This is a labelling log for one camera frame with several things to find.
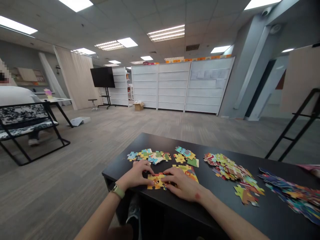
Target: hand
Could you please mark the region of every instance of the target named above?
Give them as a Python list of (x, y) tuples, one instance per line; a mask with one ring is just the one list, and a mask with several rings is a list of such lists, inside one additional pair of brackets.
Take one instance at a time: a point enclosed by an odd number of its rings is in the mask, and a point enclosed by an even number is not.
[(128, 188), (136, 187), (139, 185), (154, 185), (153, 181), (142, 176), (142, 172), (146, 170), (154, 175), (153, 170), (147, 160), (140, 160), (139, 162), (134, 161), (133, 167), (126, 172), (116, 184), (120, 189), (126, 191)]
[(200, 202), (200, 199), (208, 192), (205, 187), (189, 178), (180, 168), (169, 168), (163, 174), (172, 174), (172, 176), (162, 178), (161, 181), (176, 183), (179, 188), (171, 184), (167, 184), (166, 187), (179, 198), (190, 202)]

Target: black tv screen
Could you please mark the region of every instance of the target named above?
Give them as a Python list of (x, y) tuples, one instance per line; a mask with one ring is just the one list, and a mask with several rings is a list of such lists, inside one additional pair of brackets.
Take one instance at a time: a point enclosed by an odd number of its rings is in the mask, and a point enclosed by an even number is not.
[(112, 67), (91, 68), (90, 70), (95, 87), (115, 87)]

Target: red mark on skin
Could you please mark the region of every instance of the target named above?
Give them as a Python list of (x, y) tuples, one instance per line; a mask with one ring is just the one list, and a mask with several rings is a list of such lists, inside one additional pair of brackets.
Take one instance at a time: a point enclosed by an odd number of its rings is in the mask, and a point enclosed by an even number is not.
[(197, 200), (199, 200), (200, 199), (200, 194), (196, 193), (195, 197), (196, 197)]

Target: easel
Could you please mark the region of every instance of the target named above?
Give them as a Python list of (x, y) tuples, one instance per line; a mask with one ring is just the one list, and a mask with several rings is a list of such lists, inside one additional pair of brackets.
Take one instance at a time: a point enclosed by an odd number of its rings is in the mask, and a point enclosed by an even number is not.
[(108, 104), (104, 103), (103, 105), (98, 105), (98, 107), (107, 106), (107, 109), (109, 109), (109, 107), (111, 107), (111, 106), (115, 106), (116, 107), (116, 105), (111, 104), (108, 88), (105, 87), (104, 89), (106, 91), (106, 95), (101, 95), (101, 97), (106, 97), (107, 101), (108, 101)]
[[(319, 117), (319, 114), (320, 114), (320, 95), (318, 96), (318, 100), (317, 100), (317, 102), (316, 102), (316, 104), (315, 104), (315, 106), (313, 108), (313, 111), (312, 111), (311, 115), (301, 114), (302, 111), (304, 110), (304, 108), (307, 106), (307, 104), (310, 102), (310, 100), (312, 99), (312, 97), (316, 93), (320, 93), (320, 89), (319, 88), (312, 89), (311, 92), (309, 93), (309, 95), (307, 96), (306, 100), (304, 100), (303, 104), (298, 109), (298, 111), (296, 113), (293, 113), (293, 115), (294, 115), (293, 118), (291, 119), (291, 121), (289, 122), (287, 127), (284, 129), (284, 131), (281, 133), (281, 135), (278, 138), (278, 140), (276, 141), (276, 143), (273, 145), (273, 147), (270, 149), (270, 151), (266, 155), (266, 157), (265, 157), (266, 159), (268, 159), (270, 157), (270, 155), (273, 153), (273, 151), (278, 146), (280, 141), (284, 138), (284, 139), (292, 141), (292, 143), (289, 145), (289, 147), (284, 151), (284, 153), (279, 158), (278, 162), (282, 162), (282, 160), (285, 158), (285, 156), (290, 152), (290, 150), (298, 142), (298, 140), (302, 137), (302, 135), (305, 133), (305, 131), (311, 126), (311, 124), (314, 122), (314, 120), (320, 119), (320, 117)], [(289, 129), (291, 128), (291, 126), (297, 120), (297, 118), (299, 116), (310, 117), (310, 119), (306, 123), (306, 125), (304, 125), (302, 130), (298, 133), (298, 135), (294, 139), (286, 137), (285, 136), (286, 133), (289, 131)]]

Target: green watch strap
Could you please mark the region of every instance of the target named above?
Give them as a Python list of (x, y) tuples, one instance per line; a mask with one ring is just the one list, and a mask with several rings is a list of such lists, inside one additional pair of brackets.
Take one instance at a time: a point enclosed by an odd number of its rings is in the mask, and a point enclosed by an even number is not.
[(114, 186), (114, 188), (112, 189), (112, 191), (113, 191), (114, 193), (116, 193), (121, 199), (124, 198), (125, 192), (124, 192), (122, 189), (120, 189), (117, 184)]

